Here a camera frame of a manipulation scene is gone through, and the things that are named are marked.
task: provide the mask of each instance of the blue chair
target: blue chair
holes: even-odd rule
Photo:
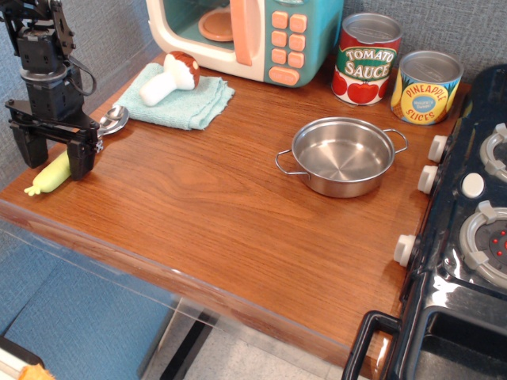
[[[5,338],[58,380],[141,378],[173,316],[170,293],[76,253],[79,266],[3,231],[0,241]]]

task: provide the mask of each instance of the pineapple illustration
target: pineapple illustration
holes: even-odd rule
[[[449,112],[449,109],[451,109],[452,102],[454,101],[454,97],[456,96],[456,92],[458,90],[458,84],[459,81],[449,83],[445,86],[445,89],[447,90],[447,93],[449,94],[449,98],[447,100],[447,105],[445,106],[444,110],[440,113],[439,116],[435,119],[435,124],[439,123],[440,121],[445,120],[447,117],[447,114]]]
[[[391,109],[393,113],[399,117],[403,118],[402,112],[402,96],[405,89],[410,85],[410,80],[405,75],[402,75],[401,72],[398,72],[398,77],[396,78],[395,91],[393,92],[393,96],[391,98]]]

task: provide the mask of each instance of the pineapple slices can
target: pineapple slices can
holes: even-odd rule
[[[333,92],[353,105],[373,105],[386,93],[402,27],[378,13],[355,13],[341,25]]]
[[[413,51],[399,64],[391,111],[408,123],[431,125],[446,119],[463,65],[439,51]]]

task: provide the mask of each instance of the toy microwave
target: toy microwave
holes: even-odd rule
[[[337,43],[343,0],[147,0],[165,52],[287,87],[306,85]]]

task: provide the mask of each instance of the stainless steel pot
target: stainless steel pot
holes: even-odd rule
[[[405,146],[395,150],[386,132],[402,136]],[[336,198],[362,196],[380,185],[395,155],[406,150],[406,137],[395,129],[381,130],[363,120],[328,117],[301,128],[292,148],[276,155],[275,163],[288,175],[301,176],[312,190]],[[292,152],[300,172],[288,172],[278,158]]]

